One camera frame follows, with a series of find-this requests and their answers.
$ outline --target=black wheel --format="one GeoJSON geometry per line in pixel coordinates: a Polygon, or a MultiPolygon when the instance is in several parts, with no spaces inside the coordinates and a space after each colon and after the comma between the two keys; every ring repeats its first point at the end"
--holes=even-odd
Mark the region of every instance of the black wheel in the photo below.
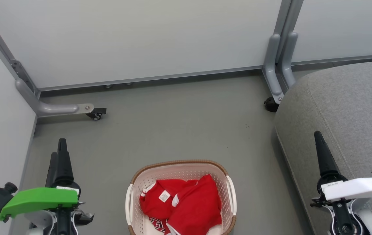
{"type": "Polygon", "coordinates": [[[91,113],[86,113],[86,115],[94,121],[98,121],[102,118],[102,115],[106,114],[106,110],[106,108],[94,108],[91,113]]]}
{"type": "Polygon", "coordinates": [[[92,119],[95,120],[95,121],[99,121],[101,118],[102,118],[102,114],[101,113],[96,114],[94,117],[92,117],[92,119]]]}
{"type": "Polygon", "coordinates": [[[265,107],[267,111],[275,113],[279,108],[279,105],[276,104],[273,97],[269,97],[265,100],[265,107]]]}

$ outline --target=metal frame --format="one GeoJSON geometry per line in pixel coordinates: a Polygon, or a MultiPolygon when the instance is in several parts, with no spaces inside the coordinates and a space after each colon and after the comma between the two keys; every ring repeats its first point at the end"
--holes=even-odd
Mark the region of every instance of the metal frame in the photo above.
{"type": "Polygon", "coordinates": [[[123,84],[123,83],[129,84],[132,82],[145,82],[145,81],[162,80],[162,79],[182,78],[182,77],[189,77],[189,76],[202,76],[202,75],[219,74],[219,73],[259,70],[262,67],[263,67],[262,65],[258,65],[258,66],[241,67],[241,68],[233,68],[233,69],[226,69],[226,70],[213,70],[213,71],[203,71],[203,72],[194,72],[194,73],[180,73],[180,74],[173,74],[173,75],[141,77],[141,78],[114,80],[114,81],[105,81],[105,82],[90,82],[90,83],[81,83],[81,84],[76,84],[76,85],[49,86],[49,87],[43,87],[43,88],[38,88],[38,89],[41,92],[46,92],[46,91],[56,91],[56,90],[74,89],[74,88],[92,87],[92,86],[111,86],[111,85],[123,84]]]}
{"type": "Polygon", "coordinates": [[[268,50],[265,56],[265,64],[263,66],[263,74],[276,104],[280,104],[280,101],[282,100],[286,90],[295,83],[292,65],[319,64],[326,62],[353,61],[372,58],[372,55],[366,55],[292,63],[293,52],[298,40],[298,33],[294,32],[294,29],[299,17],[299,13],[302,9],[302,4],[303,0],[291,0],[289,5],[282,2],[283,6],[287,6],[287,11],[285,11],[285,7],[282,8],[281,6],[277,18],[276,29],[274,30],[275,34],[270,38],[268,44],[268,50]],[[279,76],[275,72],[276,64],[278,67],[279,76]]]}
{"type": "Polygon", "coordinates": [[[286,18],[291,7],[292,0],[282,0],[280,5],[279,13],[277,16],[276,26],[274,33],[270,37],[267,46],[267,52],[265,55],[265,62],[262,68],[263,75],[265,76],[268,88],[274,98],[275,103],[280,104],[283,98],[283,91],[280,83],[276,76],[276,58],[277,53],[280,50],[281,36],[284,33],[284,27],[286,25],[286,18]]]}
{"type": "Polygon", "coordinates": [[[93,112],[93,104],[46,104],[39,100],[40,92],[26,73],[23,65],[14,58],[0,36],[0,59],[16,79],[16,88],[38,117],[93,112]]]}

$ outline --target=clothing label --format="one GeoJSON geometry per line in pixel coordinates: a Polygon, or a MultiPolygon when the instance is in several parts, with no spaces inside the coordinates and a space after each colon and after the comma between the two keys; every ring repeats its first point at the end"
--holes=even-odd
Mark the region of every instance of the clothing label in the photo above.
{"type": "Polygon", "coordinates": [[[167,201],[167,199],[170,197],[170,194],[167,192],[167,191],[163,191],[161,193],[161,195],[159,196],[159,199],[162,201],[162,202],[165,202],[167,201]]]}
{"type": "Polygon", "coordinates": [[[325,188],[328,188],[329,186],[333,186],[333,185],[336,185],[336,184],[339,184],[339,183],[342,183],[342,182],[343,182],[343,181],[340,180],[340,181],[333,182],[333,183],[326,183],[326,184],[323,184],[323,185],[321,185],[322,192],[324,192],[324,189],[325,189],[325,188]]]}

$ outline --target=brown wicker rim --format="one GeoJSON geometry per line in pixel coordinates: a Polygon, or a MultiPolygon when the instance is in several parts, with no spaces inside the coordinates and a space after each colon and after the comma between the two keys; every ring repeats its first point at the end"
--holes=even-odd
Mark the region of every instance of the brown wicker rim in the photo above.
{"type": "MultiPolygon", "coordinates": [[[[214,162],[210,160],[180,160],[180,161],[161,162],[157,164],[147,165],[135,173],[134,177],[132,177],[131,184],[134,184],[137,177],[142,172],[148,169],[156,168],[160,166],[166,166],[166,165],[179,165],[179,164],[211,164],[211,165],[218,167],[225,174],[225,176],[228,175],[228,172],[226,171],[226,169],[222,165],[220,165],[218,162],[214,162]]],[[[233,215],[229,228],[222,235],[228,235],[229,233],[231,233],[232,229],[234,229],[236,220],[237,220],[236,215],[233,215]]],[[[134,228],[132,226],[128,226],[128,230],[131,235],[136,235],[136,233],[134,232],[134,228]]]]}
{"type": "MultiPolygon", "coordinates": [[[[231,225],[229,226],[228,230],[226,230],[223,234],[221,235],[228,235],[232,232],[232,229],[234,229],[234,226],[235,226],[235,222],[237,221],[237,216],[234,215],[232,216],[232,220],[231,220],[231,225]]],[[[128,226],[128,230],[129,230],[129,234],[130,235],[137,235],[135,232],[134,232],[134,228],[132,226],[128,226]]]]}
{"type": "Polygon", "coordinates": [[[131,184],[134,184],[137,177],[142,172],[148,169],[152,169],[152,168],[156,168],[160,166],[166,166],[166,165],[180,165],[180,164],[211,164],[211,165],[218,167],[225,174],[225,176],[228,175],[228,172],[226,171],[226,169],[218,162],[214,162],[210,160],[179,160],[179,161],[161,162],[157,164],[147,165],[135,173],[134,177],[132,177],[131,184]]]}

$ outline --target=gray sofa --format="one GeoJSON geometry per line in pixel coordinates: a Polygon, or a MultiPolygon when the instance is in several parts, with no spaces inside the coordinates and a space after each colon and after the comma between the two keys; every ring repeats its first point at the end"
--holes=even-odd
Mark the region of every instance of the gray sofa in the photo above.
{"type": "Polygon", "coordinates": [[[372,62],[301,78],[284,96],[275,127],[314,233],[326,235],[330,214],[309,205],[320,176],[313,134],[322,132],[349,180],[372,177],[372,62]]]}

